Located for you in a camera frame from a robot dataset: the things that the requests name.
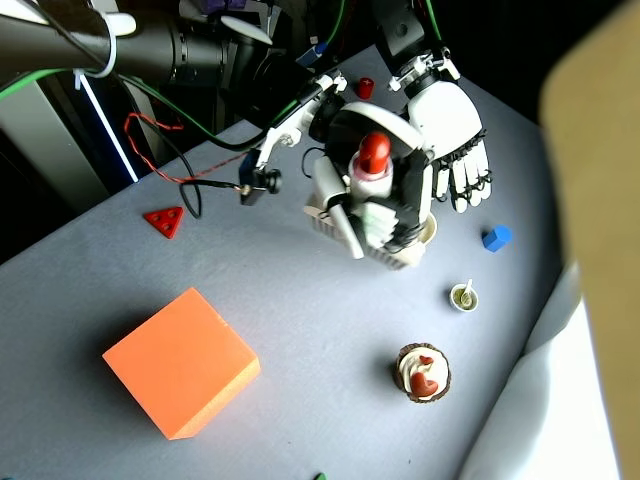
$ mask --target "gray table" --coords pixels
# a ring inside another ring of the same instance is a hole
[[[343,71],[376,79],[376,103],[403,104],[383,88],[375,50]],[[178,189],[149,175],[4,264],[0,477],[453,478],[561,268],[538,128],[463,86],[489,132],[493,196],[464,215],[434,204],[438,234],[419,268],[350,260],[310,228],[302,207],[312,185],[300,173],[310,143],[277,150],[281,194],[248,208],[207,190],[204,218],[185,216],[173,241],[141,215],[180,204]],[[239,124],[226,138],[253,131]],[[210,144],[189,153],[197,169],[227,156]],[[217,178],[235,179],[236,167]],[[494,255],[480,237],[498,223],[515,241]],[[480,307],[457,314],[446,293],[470,277]],[[169,442],[100,355],[190,286],[255,349],[262,373],[197,437]],[[409,402],[389,370],[402,346],[422,341],[453,372],[432,405]]]

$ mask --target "orange cube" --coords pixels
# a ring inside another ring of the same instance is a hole
[[[103,358],[169,440],[194,436],[260,372],[256,354],[195,288]]]

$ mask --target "white frosting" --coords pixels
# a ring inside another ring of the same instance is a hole
[[[425,365],[420,361],[420,356],[433,358],[431,365]],[[427,380],[433,380],[438,383],[438,390],[428,397],[418,397],[420,400],[429,400],[434,395],[438,395],[447,386],[449,380],[449,364],[444,356],[427,347],[417,347],[407,353],[400,361],[400,375],[404,382],[404,389],[411,392],[411,377],[414,373],[420,372],[424,374]]]

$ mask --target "cupcake wrapper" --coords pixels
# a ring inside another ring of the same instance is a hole
[[[431,350],[435,350],[436,352],[439,352],[447,361],[447,365],[449,366],[449,376],[447,378],[447,385],[439,394],[434,395],[429,400],[421,400],[420,398],[416,397],[413,393],[407,392],[404,389],[404,381],[402,379],[402,375],[400,374],[400,362],[402,361],[402,359],[407,353],[409,353],[414,348],[418,348],[418,347],[426,347],[426,348],[430,348]],[[396,386],[400,390],[402,390],[407,395],[407,397],[409,397],[409,400],[411,400],[412,402],[415,402],[415,403],[435,402],[436,400],[439,400],[442,397],[444,397],[445,394],[449,391],[449,387],[451,386],[451,364],[449,363],[449,359],[446,357],[446,355],[442,353],[440,350],[438,350],[436,347],[431,345],[430,343],[411,343],[409,345],[406,345],[400,350],[400,354],[398,355],[398,359],[396,360],[396,370],[395,370],[394,380],[395,380]]]

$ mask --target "light strip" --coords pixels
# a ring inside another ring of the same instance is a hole
[[[104,129],[109,134],[109,138],[111,138],[111,142],[113,143],[113,146],[118,152],[118,155],[120,155],[120,158],[122,159],[122,163],[124,163],[124,166],[129,172],[129,175],[131,176],[131,180],[133,180],[134,182],[137,182],[138,176],[136,175],[136,172],[133,171],[133,168],[129,163],[129,159],[124,153],[124,150],[122,150],[122,147],[120,146],[120,142],[118,142],[118,139],[116,138],[116,135],[113,132],[113,129],[111,128],[111,125],[109,124],[109,121],[107,120],[107,117],[105,116],[104,111],[100,106],[100,103],[98,103],[98,99],[96,98],[96,95],[93,93],[93,89],[91,88],[91,85],[89,85],[89,82],[87,81],[87,77],[85,77],[84,75],[80,75],[80,83],[82,83],[82,86],[84,87],[84,91],[87,92],[87,96],[89,97],[89,100],[91,100],[91,103],[93,104],[93,108],[96,110],[98,117],[100,117],[100,120],[102,121],[102,125],[104,125]]]

